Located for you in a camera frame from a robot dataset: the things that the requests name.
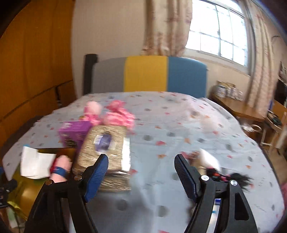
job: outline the purple box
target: purple box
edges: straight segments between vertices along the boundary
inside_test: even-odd
[[[76,148],[77,152],[79,152],[91,127],[92,124],[89,121],[64,122],[59,129],[59,135],[64,147]]]

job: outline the pink fabric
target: pink fabric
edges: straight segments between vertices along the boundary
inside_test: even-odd
[[[86,104],[84,109],[84,117],[82,121],[89,121],[95,125],[121,125],[126,126],[128,129],[134,127],[135,116],[129,113],[123,106],[125,102],[120,100],[112,101],[106,108],[111,112],[107,112],[104,118],[99,117],[99,110],[102,110],[102,106],[97,102],[90,101]]]
[[[82,121],[89,121],[94,126],[100,125],[102,123],[102,119],[99,117],[101,111],[102,105],[100,105],[99,103],[95,101],[87,102],[84,108],[84,117],[82,118]]]
[[[135,116],[123,108],[124,104],[125,102],[123,101],[114,100],[107,106],[107,109],[112,112],[108,112],[104,115],[103,122],[105,125],[122,125],[128,129],[134,127]]]
[[[285,209],[287,209],[287,183],[281,186]]]

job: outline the wooden wardrobe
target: wooden wardrobe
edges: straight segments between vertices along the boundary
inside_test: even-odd
[[[0,147],[27,120],[75,100],[73,0],[31,0],[0,38]]]

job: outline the bed sheet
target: bed sheet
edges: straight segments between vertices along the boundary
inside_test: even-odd
[[[8,179],[19,164],[23,145],[62,147],[57,131],[64,121],[77,120],[87,101],[107,106],[115,99],[125,101],[126,109],[136,116],[135,128],[129,135],[132,190],[98,193],[88,203],[99,232],[184,232],[194,204],[174,169],[174,157],[200,148],[219,160],[223,173],[239,172],[254,179],[245,196],[259,232],[270,232],[277,225],[284,211],[282,194],[256,142],[219,105],[179,93],[90,94],[55,110],[36,122],[4,156]],[[213,232],[214,224],[210,223],[208,232]]]

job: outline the tissue box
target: tissue box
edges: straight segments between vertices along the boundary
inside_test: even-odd
[[[99,191],[130,190],[130,147],[126,127],[115,125],[92,127],[73,165],[73,174],[82,174],[87,167],[94,165],[101,154],[106,154],[109,161]]]
[[[64,122],[59,129],[59,135],[64,147],[76,148],[77,152],[79,152],[91,127],[92,124],[89,121]]]

